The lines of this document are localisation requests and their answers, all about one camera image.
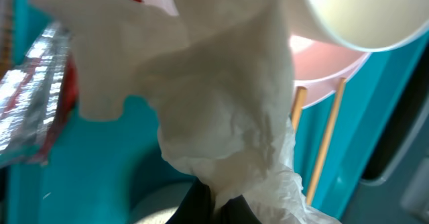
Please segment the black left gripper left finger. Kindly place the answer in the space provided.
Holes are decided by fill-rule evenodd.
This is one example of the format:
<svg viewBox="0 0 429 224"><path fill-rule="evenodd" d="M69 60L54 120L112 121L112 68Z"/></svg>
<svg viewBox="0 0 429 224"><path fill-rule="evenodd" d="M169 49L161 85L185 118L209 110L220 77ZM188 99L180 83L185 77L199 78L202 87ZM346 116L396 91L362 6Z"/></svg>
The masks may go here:
<svg viewBox="0 0 429 224"><path fill-rule="evenodd" d="M196 179L166 224L210 224L213 208L210 188Z"/></svg>

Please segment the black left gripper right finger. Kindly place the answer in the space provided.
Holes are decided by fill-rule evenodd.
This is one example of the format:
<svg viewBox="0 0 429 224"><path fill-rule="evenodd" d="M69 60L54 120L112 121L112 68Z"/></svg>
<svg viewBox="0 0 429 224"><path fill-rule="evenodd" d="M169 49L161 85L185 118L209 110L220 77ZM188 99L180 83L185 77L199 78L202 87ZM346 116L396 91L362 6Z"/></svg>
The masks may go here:
<svg viewBox="0 0 429 224"><path fill-rule="evenodd" d="M220 224L261 224L244 196L229 200L219 212Z"/></svg>

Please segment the white napkin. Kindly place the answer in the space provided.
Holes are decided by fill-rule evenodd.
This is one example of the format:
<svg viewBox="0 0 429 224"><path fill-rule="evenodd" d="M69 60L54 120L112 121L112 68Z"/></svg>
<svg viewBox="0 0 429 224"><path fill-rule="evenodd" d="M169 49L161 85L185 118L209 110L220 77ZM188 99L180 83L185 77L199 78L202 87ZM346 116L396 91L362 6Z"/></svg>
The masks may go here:
<svg viewBox="0 0 429 224"><path fill-rule="evenodd" d="M139 96L156 112L162 158L211 191L212 223L244 196L261 223L334 223L294 172L294 69L285 0L142 3L133 42Z"/></svg>

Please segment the red foil wrapper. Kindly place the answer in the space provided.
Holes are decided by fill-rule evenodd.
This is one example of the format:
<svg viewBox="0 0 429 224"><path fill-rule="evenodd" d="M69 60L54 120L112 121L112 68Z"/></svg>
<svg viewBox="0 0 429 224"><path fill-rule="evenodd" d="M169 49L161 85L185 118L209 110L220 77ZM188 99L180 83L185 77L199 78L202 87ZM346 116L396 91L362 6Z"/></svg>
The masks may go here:
<svg viewBox="0 0 429 224"><path fill-rule="evenodd" d="M52 18L24 61L1 79L1 165L47 158L75 103L112 121L139 92L142 0L29 0Z"/></svg>

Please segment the grey bowl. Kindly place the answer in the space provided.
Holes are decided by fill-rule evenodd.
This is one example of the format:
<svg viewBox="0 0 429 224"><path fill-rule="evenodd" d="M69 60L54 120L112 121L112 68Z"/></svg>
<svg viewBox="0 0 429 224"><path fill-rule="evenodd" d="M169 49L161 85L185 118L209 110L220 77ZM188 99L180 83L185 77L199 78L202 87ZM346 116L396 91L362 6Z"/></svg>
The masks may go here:
<svg viewBox="0 0 429 224"><path fill-rule="evenodd" d="M127 223L167 223L191 186L190 181L177 182L147 194L131 211Z"/></svg>

